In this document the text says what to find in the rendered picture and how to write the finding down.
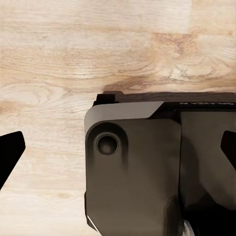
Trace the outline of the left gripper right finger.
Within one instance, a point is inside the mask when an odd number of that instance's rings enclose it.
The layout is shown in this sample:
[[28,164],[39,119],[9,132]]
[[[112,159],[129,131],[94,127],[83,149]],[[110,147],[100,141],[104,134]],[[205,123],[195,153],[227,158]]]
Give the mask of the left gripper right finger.
[[225,131],[222,136],[220,148],[236,170],[236,133]]

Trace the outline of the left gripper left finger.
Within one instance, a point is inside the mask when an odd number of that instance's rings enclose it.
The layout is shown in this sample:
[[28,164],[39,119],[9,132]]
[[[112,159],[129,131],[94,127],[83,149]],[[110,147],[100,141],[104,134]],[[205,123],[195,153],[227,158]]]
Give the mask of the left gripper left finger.
[[26,149],[21,131],[0,136],[0,189]]

